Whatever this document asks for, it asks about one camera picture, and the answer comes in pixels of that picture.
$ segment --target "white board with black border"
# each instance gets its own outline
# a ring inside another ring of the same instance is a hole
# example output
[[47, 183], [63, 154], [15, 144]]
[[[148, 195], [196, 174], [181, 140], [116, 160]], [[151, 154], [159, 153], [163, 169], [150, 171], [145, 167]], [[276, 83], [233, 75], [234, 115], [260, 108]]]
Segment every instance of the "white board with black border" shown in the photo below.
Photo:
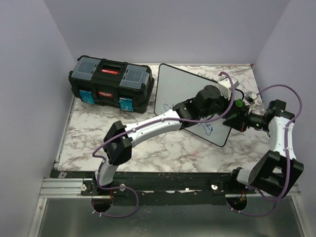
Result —
[[[167, 64], [160, 64], [157, 92], [155, 101], [155, 114], [161, 115], [171, 109], [179, 102], [191, 99], [197, 95], [206, 85], [216, 85], [216, 81], [207, 79], [190, 72], [175, 68]], [[235, 100], [243, 99], [242, 91], [236, 89]], [[223, 125], [224, 119], [219, 119], [211, 123], [197, 123], [186, 128], [187, 131], [217, 145], [224, 146], [230, 127]]]

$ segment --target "toolbox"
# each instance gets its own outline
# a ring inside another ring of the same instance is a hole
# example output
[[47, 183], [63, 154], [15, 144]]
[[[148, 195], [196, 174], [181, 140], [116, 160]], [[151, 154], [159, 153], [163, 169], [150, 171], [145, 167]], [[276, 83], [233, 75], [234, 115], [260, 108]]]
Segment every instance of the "toolbox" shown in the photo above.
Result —
[[155, 80], [148, 66], [81, 56], [69, 72], [72, 92], [83, 102], [146, 112]]

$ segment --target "marble surface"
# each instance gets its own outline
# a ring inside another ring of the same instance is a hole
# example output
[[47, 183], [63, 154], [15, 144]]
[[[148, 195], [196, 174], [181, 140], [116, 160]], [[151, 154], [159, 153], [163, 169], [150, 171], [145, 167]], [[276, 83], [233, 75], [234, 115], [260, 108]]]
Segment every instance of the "marble surface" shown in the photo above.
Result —
[[[158, 66], [149, 65], [155, 82]], [[176, 66], [183, 70], [218, 80], [225, 71], [236, 78], [244, 93], [258, 92], [250, 66]], [[69, 129], [66, 134], [58, 170], [94, 171], [101, 159], [93, 158], [93, 150], [102, 144], [113, 122], [123, 124], [143, 121], [155, 116], [156, 85], [145, 114], [122, 111], [109, 106], [99, 106], [76, 100]], [[262, 101], [255, 108], [264, 111]], [[143, 172], [227, 172], [242, 166], [252, 168], [266, 153], [269, 139], [265, 132], [248, 129], [244, 133], [232, 130], [224, 147], [217, 147], [187, 131], [176, 131], [149, 139], [132, 150], [132, 159], [119, 166], [118, 171]]]

